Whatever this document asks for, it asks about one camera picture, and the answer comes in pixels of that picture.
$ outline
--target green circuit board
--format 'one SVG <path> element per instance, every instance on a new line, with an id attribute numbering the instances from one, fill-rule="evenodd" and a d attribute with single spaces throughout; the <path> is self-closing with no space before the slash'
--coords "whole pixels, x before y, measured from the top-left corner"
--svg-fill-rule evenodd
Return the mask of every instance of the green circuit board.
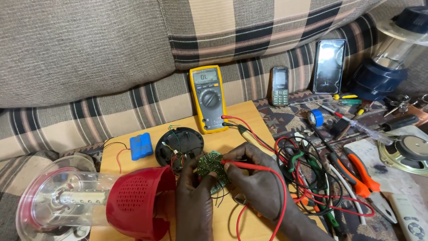
<path id="1" fill-rule="evenodd" d="M 219 192 L 224 186 L 230 183 L 229 178 L 227 177 L 226 172 L 224 171 L 224 165 L 221 164 L 221 158 L 223 157 L 217 151 L 211 151 L 206 153 L 198 160 L 198 170 L 197 174 L 204 178 L 208 173 L 214 171 L 218 175 L 217 184 L 211 189 L 211 195 Z"/>

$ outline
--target remote control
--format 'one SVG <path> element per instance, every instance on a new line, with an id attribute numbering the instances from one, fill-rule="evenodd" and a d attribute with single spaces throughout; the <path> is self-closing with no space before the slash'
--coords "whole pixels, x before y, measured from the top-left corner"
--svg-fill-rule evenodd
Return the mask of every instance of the remote control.
<path id="1" fill-rule="evenodd" d="M 407 241 L 427 241 L 424 227 L 420 226 L 419 217 L 407 196 L 392 194 L 389 201 Z"/>

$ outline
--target sofa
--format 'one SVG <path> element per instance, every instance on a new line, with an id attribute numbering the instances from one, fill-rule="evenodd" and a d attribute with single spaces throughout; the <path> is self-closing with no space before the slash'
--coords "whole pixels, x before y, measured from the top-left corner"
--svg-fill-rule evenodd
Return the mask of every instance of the sofa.
<path id="1" fill-rule="evenodd" d="M 218 64 L 226 105 L 233 105 L 265 98 L 274 66 L 289 67 L 291 93 L 307 89 L 316 42 L 346 39 L 346 84 L 384 38 L 376 22 L 407 6 L 426 4 L 424 0 L 3 1 L 0 213 L 14 212 L 44 161 L 195 115 L 190 68 Z M 427 64 L 428 52 L 409 68 L 409 78 L 397 93 L 427 93 Z M 10 225 L 14 214 L 6 216 L 10 220 L 3 223 Z M 16 230 L 0 225 L 0 236 L 6 231 L 16 240 Z"/>

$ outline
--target blue battery pack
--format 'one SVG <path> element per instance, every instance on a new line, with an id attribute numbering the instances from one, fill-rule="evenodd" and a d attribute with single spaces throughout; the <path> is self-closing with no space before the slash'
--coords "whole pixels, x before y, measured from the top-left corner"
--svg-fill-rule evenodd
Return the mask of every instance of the blue battery pack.
<path id="1" fill-rule="evenodd" d="M 149 133 L 131 137 L 129 143 L 131 144 L 131 159 L 133 161 L 153 155 L 152 141 Z"/>

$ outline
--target smartphone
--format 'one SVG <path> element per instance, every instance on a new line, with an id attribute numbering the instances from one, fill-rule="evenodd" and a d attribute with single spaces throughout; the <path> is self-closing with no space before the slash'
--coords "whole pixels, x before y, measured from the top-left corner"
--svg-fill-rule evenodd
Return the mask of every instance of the smartphone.
<path id="1" fill-rule="evenodd" d="M 270 103 L 273 106 L 288 104 L 288 67 L 273 67 L 270 70 Z"/>
<path id="2" fill-rule="evenodd" d="M 312 92 L 337 94 L 342 83 L 345 39 L 318 42 Z"/>

